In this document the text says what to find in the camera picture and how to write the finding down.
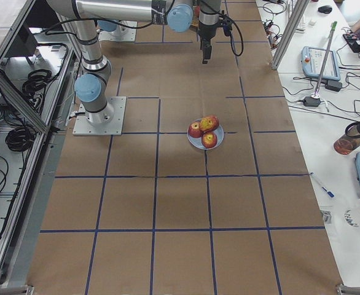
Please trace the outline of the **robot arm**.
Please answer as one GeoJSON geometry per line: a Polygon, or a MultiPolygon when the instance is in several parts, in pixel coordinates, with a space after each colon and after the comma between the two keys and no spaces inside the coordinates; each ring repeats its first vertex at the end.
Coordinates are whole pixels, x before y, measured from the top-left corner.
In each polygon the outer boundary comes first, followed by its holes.
{"type": "Polygon", "coordinates": [[[85,109],[85,120],[104,126],[114,120],[115,107],[105,97],[111,63],[103,55],[96,26],[103,22],[120,26],[123,21],[168,25],[182,33],[189,29],[194,13],[192,1],[48,1],[59,15],[76,26],[76,41],[86,73],[74,89],[85,109]]]}
{"type": "Polygon", "coordinates": [[[202,63],[207,64],[211,58],[211,40],[216,35],[216,30],[222,28],[224,35],[230,37],[232,21],[229,16],[221,10],[221,1],[198,1],[199,17],[197,34],[202,51],[202,63]]]}

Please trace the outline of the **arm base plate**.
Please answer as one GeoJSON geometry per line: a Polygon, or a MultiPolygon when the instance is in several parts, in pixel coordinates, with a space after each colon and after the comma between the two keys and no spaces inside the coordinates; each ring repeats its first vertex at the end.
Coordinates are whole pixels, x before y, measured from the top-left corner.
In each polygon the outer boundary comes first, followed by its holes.
{"type": "Polygon", "coordinates": [[[107,98],[106,107],[98,113],[85,110],[80,104],[76,116],[73,135],[75,136],[120,136],[123,129],[127,98],[125,96],[112,96],[107,98]]]}

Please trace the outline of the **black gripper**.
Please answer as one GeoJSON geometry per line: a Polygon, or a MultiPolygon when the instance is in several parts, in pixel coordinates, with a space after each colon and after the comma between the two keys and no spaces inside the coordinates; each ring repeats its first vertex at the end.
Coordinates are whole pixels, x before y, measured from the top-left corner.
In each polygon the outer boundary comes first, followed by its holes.
{"type": "Polygon", "coordinates": [[[206,25],[199,21],[198,35],[200,37],[200,49],[202,51],[202,64],[208,64],[211,58],[212,46],[211,40],[216,35],[216,30],[222,28],[225,36],[230,36],[232,33],[232,23],[227,21],[218,21],[213,25],[206,25]]]}

